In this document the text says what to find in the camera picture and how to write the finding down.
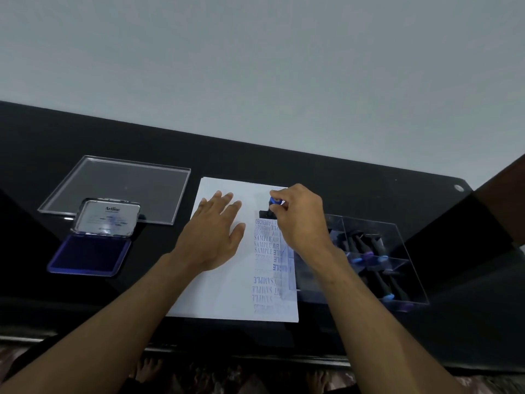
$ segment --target glossy black tabletop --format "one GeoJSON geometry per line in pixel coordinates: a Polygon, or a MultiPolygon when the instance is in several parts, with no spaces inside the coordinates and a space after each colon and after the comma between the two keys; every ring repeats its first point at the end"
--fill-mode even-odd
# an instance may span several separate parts
{"type": "MultiPolygon", "coordinates": [[[[446,268],[441,275],[435,273],[438,261],[429,260],[425,254],[431,246],[425,232],[429,227],[443,231],[443,224],[449,226],[456,218],[448,218],[447,212],[458,205],[466,204],[462,210],[476,209],[469,211],[470,215],[478,213],[479,206],[469,199],[471,189],[460,178],[11,103],[0,103],[0,124],[0,195],[6,216],[4,230],[8,231],[2,241],[0,275],[0,325],[4,330],[69,329],[128,289],[173,248],[190,217],[204,176],[279,186],[300,182],[322,196],[326,213],[397,224],[430,294],[434,289],[439,294],[439,285],[458,273],[449,274],[446,268]],[[83,155],[192,170],[174,225],[139,224],[121,271],[112,278],[50,274],[45,270],[71,222],[41,214],[37,208],[83,155]],[[278,168],[269,168],[268,161],[278,168]],[[444,222],[436,225],[440,217],[444,222]]],[[[430,238],[436,242],[435,234],[430,238]]],[[[507,242],[502,233],[495,252],[511,251],[507,242]]],[[[470,267],[467,262],[459,273],[470,267]]],[[[466,362],[457,354],[439,352],[435,344],[442,338],[427,329],[433,323],[428,320],[431,309],[432,305],[419,316],[399,318],[422,341],[428,341],[438,358],[466,362]],[[429,331],[432,337],[425,338],[429,331]]],[[[153,341],[181,349],[227,348],[228,352],[344,353],[328,308],[305,303],[299,303],[298,324],[165,318],[153,341]]]]}

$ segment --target sheet of paper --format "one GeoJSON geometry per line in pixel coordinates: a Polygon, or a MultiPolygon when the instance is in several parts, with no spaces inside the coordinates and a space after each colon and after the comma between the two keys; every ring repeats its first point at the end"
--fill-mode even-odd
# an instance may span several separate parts
{"type": "Polygon", "coordinates": [[[268,209],[269,191],[282,187],[207,178],[200,180],[193,205],[220,190],[243,205],[233,227],[246,223],[237,254],[219,268],[201,273],[182,292],[167,316],[298,322],[293,251],[276,220],[259,219],[268,209]]]}

